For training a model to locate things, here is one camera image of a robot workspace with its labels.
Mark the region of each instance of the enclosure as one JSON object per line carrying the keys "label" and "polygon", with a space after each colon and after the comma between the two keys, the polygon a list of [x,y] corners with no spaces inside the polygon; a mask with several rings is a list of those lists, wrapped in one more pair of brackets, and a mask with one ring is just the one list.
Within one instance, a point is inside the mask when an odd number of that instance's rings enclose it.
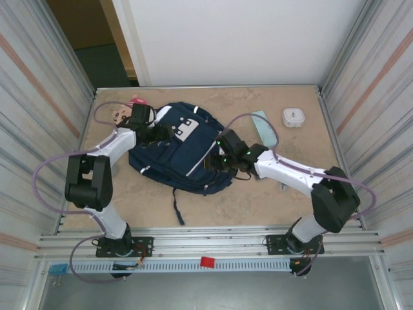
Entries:
{"label": "enclosure", "polygon": [[[412,1],[100,2],[139,87],[95,89],[45,1],[0,4],[1,309],[412,307]],[[126,152],[112,169],[112,203],[132,236],[153,238],[150,257],[125,282],[88,284],[70,269],[52,277],[51,267],[71,255],[76,273],[92,281],[134,261],[96,257],[91,239],[73,253],[99,226],[84,214],[49,211],[31,186],[40,163],[111,134],[93,120],[97,106],[132,98],[155,109],[191,103],[225,125],[263,111],[281,156],[341,167],[372,188],[376,206],[324,235],[325,252],[313,258],[311,272],[294,277],[291,262],[301,253],[272,255],[264,241],[313,213],[308,196],[255,177],[211,195],[172,195],[133,169]],[[119,107],[106,105],[96,118],[113,123]],[[284,126],[287,108],[303,111],[302,126]],[[250,116],[231,129],[247,145],[268,138]],[[77,211],[65,200],[67,164],[49,163],[37,188],[51,205]],[[366,210],[370,194],[355,190],[359,211]],[[215,260],[213,269],[200,267],[204,256]]]}

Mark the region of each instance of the white small container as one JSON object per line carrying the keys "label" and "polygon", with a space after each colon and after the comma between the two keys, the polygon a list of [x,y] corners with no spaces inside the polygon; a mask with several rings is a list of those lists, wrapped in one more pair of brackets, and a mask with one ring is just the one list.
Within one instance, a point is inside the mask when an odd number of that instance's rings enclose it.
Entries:
{"label": "white small container", "polygon": [[304,120],[304,112],[299,108],[286,108],[283,111],[283,123],[287,127],[301,127]]}

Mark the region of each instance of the backpack strap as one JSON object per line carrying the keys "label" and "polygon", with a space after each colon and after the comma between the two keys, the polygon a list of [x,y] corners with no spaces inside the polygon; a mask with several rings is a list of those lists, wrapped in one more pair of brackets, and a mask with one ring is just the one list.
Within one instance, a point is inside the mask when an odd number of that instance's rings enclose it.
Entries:
{"label": "backpack strap", "polygon": [[176,204],[176,197],[175,197],[175,191],[176,191],[176,190],[177,190],[176,188],[174,188],[174,189],[172,190],[172,195],[174,195],[174,210],[175,210],[176,217],[178,218],[179,223],[180,223],[181,225],[185,225],[185,222],[183,221],[182,215],[181,215],[181,213],[179,212],[178,207],[177,207],[177,204]]}

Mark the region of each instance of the red tag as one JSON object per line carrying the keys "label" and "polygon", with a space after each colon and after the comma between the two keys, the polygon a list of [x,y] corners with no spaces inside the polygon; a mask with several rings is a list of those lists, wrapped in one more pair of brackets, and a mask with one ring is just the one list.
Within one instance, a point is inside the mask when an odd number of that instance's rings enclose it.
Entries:
{"label": "red tag", "polygon": [[201,257],[201,267],[215,268],[215,258]]}

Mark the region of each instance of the purple cable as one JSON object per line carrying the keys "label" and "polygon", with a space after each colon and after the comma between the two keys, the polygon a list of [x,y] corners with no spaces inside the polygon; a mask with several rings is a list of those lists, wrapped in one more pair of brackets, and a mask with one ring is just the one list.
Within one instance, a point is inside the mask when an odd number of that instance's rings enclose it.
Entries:
{"label": "purple cable", "polygon": [[[369,186],[367,186],[367,185],[365,185],[365,184],[362,184],[361,182],[358,182],[358,181],[355,181],[355,180],[351,180],[351,179],[347,179],[347,178],[340,178],[339,176],[329,176],[328,174],[312,173],[312,172],[309,171],[309,170],[303,169],[303,168],[301,168],[301,167],[297,167],[297,166],[292,165],[292,164],[290,164],[290,163],[287,163],[287,162],[285,162],[285,161],[283,161],[283,160],[280,160],[279,157],[278,157],[278,155],[277,155],[277,146],[278,146],[278,143],[279,143],[279,136],[278,136],[277,130],[276,130],[276,128],[269,122],[269,120],[267,120],[267,119],[264,118],[263,116],[256,115],[256,114],[253,114],[253,113],[244,113],[244,114],[241,114],[241,115],[237,116],[236,118],[234,118],[232,121],[230,121],[229,124],[228,124],[228,125],[225,127],[225,129],[223,130],[223,132],[227,131],[228,128],[229,128],[237,119],[242,118],[242,117],[244,117],[244,116],[252,116],[253,118],[261,118],[261,119],[262,119],[263,121],[265,121],[265,122],[267,123],[267,125],[271,128],[272,132],[274,133],[274,135],[276,136],[276,139],[277,139],[276,144],[275,144],[274,147],[272,148],[272,153],[274,154],[274,158],[275,158],[276,160],[278,160],[279,163],[283,164],[284,166],[287,166],[288,168],[294,169],[294,170],[296,170],[296,171],[299,171],[299,172],[302,172],[302,173],[305,173],[305,174],[309,174],[309,175],[311,175],[311,176],[317,176],[317,177],[324,178],[324,179],[328,179],[328,180],[336,180],[336,181],[341,181],[341,182],[345,182],[345,183],[350,183],[350,184],[353,184],[353,185],[360,186],[360,187],[364,188],[366,191],[368,191],[368,192],[372,195],[372,203],[368,206],[367,209],[365,209],[365,210],[363,210],[363,211],[361,211],[361,212],[358,212],[358,214],[355,214],[355,215],[351,216],[349,220],[353,220],[353,219],[355,219],[355,218],[359,218],[360,216],[366,215],[366,214],[370,213],[370,212],[373,210],[373,208],[374,208],[374,206],[376,205],[376,202],[377,202],[377,196],[376,196],[376,194],[374,193],[374,191],[373,191]],[[317,252],[315,253],[314,257],[311,259],[311,262],[310,262],[307,266],[305,266],[305,268],[303,268],[303,270],[301,270],[300,272],[296,273],[296,276],[301,275],[301,274],[304,273],[308,268],[310,268],[310,266],[314,263],[314,261],[315,261],[316,258],[318,257],[318,254],[320,253],[322,246],[323,246],[323,242],[321,241],[321,242],[320,242],[320,245],[319,245],[319,247],[318,247]]]}
{"label": "purple cable", "polygon": [[90,211],[85,211],[85,210],[83,210],[83,211],[65,211],[65,210],[61,210],[61,209],[55,208],[55,207],[53,207],[52,205],[50,205],[49,203],[47,203],[47,202],[41,197],[41,195],[40,195],[40,193],[39,193],[39,189],[37,188],[37,175],[39,174],[40,170],[41,170],[45,165],[48,165],[48,164],[51,163],[52,161],[60,160],[60,159],[62,159],[62,158],[66,158],[66,157],[73,156],[73,155],[84,155],[84,154],[87,154],[87,153],[92,153],[92,152],[95,152],[95,151],[97,151],[97,150],[99,150],[99,149],[101,149],[101,148],[103,148],[103,147],[106,147],[109,143],[111,143],[112,141],[114,141],[114,140],[116,139],[117,133],[118,133],[118,129],[117,129],[116,125],[113,124],[113,123],[110,123],[110,122],[108,122],[108,121],[99,121],[99,120],[96,118],[96,113],[97,113],[97,111],[98,111],[101,107],[103,107],[103,106],[105,106],[105,105],[112,105],[112,104],[124,105],[124,106],[130,108],[129,105],[127,105],[126,103],[120,102],[120,101],[107,101],[107,102],[101,103],[100,105],[98,105],[98,106],[95,108],[95,110],[94,110],[94,112],[93,112],[93,119],[94,119],[94,121],[95,121],[96,123],[99,123],[99,124],[102,124],[102,125],[110,125],[110,126],[112,126],[112,127],[114,128],[116,134],[113,134],[113,135],[108,139],[108,141],[102,143],[101,145],[99,145],[99,147],[95,147],[94,149],[91,149],[91,150],[80,150],[80,151],[77,151],[77,152],[66,153],[66,154],[63,154],[63,155],[57,155],[57,156],[51,157],[51,158],[49,158],[48,160],[45,160],[44,162],[42,162],[40,165],[38,165],[38,166],[36,167],[36,169],[34,169],[34,172],[33,172],[33,175],[32,175],[32,191],[33,191],[33,193],[34,193],[34,196],[36,196],[36,198],[37,198],[47,209],[49,209],[49,210],[51,210],[51,211],[53,211],[53,212],[59,213],[59,214],[87,214],[87,215],[90,215],[91,217],[93,217],[93,219],[96,221],[96,223],[100,226],[103,234],[102,234],[102,235],[99,235],[99,236],[88,237],[88,238],[85,238],[85,239],[81,240],[78,244],[75,245],[75,247],[73,248],[72,252],[70,253],[70,258],[69,258],[69,268],[70,268],[70,270],[72,271],[73,275],[76,276],[76,278],[78,278],[78,279],[80,279],[80,280],[82,280],[82,281],[85,281],[85,282],[88,282],[88,283],[95,283],[95,284],[103,284],[103,283],[116,282],[116,281],[120,280],[121,278],[118,278],[118,279],[110,279],[110,280],[88,280],[88,279],[83,278],[82,276],[78,275],[78,274],[74,271],[72,261],[73,261],[73,256],[74,256],[74,253],[75,253],[76,249],[77,249],[83,242],[86,242],[87,240],[96,239],[96,238],[100,238],[100,237],[104,237],[104,236],[105,236],[105,232],[106,232],[105,226],[103,225],[103,223],[101,222],[101,220],[100,220],[99,218],[97,218],[97,217],[96,217],[92,212],[90,212]]}

